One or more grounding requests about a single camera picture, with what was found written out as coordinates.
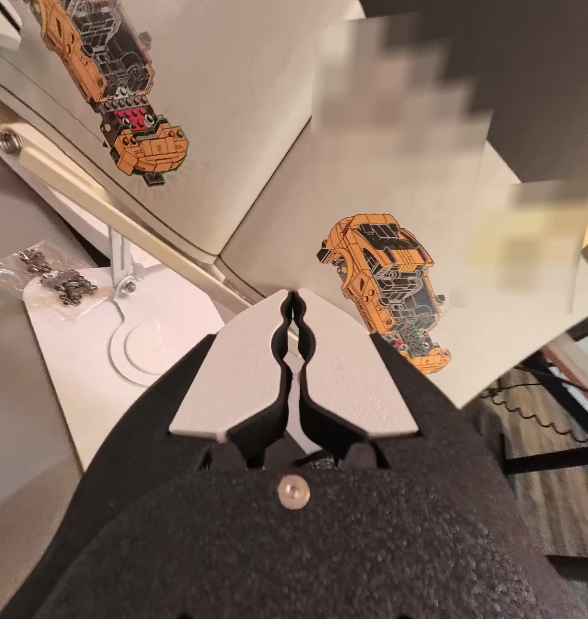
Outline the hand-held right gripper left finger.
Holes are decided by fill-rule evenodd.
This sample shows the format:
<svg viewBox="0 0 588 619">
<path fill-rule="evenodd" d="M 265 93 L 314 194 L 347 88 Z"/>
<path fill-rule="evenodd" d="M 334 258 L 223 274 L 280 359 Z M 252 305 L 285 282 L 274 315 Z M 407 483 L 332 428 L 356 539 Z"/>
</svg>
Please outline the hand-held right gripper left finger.
<svg viewBox="0 0 588 619">
<path fill-rule="evenodd" d="M 236 445 L 269 445 L 283 435 L 291 301 L 280 290 L 220 329 L 170 423 L 172 435 Z"/>
</svg>

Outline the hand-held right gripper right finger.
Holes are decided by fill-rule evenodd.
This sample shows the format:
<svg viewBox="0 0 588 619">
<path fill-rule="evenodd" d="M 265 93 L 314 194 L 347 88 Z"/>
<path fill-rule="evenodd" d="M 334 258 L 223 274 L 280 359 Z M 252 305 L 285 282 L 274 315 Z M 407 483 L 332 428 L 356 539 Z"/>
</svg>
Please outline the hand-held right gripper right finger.
<svg viewBox="0 0 588 619">
<path fill-rule="evenodd" d="M 418 433 L 369 332 L 308 289 L 293 296 L 299 419 L 312 441 L 374 441 Z"/>
</svg>

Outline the lego instruction booklet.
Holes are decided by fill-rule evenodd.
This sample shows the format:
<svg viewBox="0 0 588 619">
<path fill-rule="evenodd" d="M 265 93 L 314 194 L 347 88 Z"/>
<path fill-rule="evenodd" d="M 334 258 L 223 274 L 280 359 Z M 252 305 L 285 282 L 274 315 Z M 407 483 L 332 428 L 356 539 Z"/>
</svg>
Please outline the lego instruction booklet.
<svg viewBox="0 0 588 619">
<path fill-rule="evenodd" d="M 588 318 L 588 1 L 10 1 L 0 98 L 246 305 L 456 403 Z"/>
</svg>

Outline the white booklet stand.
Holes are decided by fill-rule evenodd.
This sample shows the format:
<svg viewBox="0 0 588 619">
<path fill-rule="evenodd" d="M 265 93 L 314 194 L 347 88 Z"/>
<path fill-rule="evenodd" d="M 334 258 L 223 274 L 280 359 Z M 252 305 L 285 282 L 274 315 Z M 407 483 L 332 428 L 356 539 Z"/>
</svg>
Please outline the white booklet stand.
<svg viewBox="0 0 588 619">
<path fill-rule="evenodd" d="M 0 156 L 111 266 L 84 269 L 98 286 L 71 310 L 29 283 L 28 317 L 83 470 L 141 394 L 235 314 L 220 282 L 179 257 L 26 123 L 0 125 Z"/>
</svg>

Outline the clear bag of black parts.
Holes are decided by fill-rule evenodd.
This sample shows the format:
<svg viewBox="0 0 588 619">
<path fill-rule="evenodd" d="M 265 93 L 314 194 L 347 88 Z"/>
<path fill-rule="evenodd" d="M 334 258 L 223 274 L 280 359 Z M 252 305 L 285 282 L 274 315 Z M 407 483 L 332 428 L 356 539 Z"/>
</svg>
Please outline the clear bag of black parts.
<svg viewBox="0 0 588 619">
<path fill-rule="evenodd" d="M 79 306 L 98 291 L 81 273 L 88 268 L 83 260 L 68 258 L 57 246 L 41 241 L 0 259 L 0 289 L 23 299 L 27 286 L 35 282 L 63 306 Z"/>
</svg>

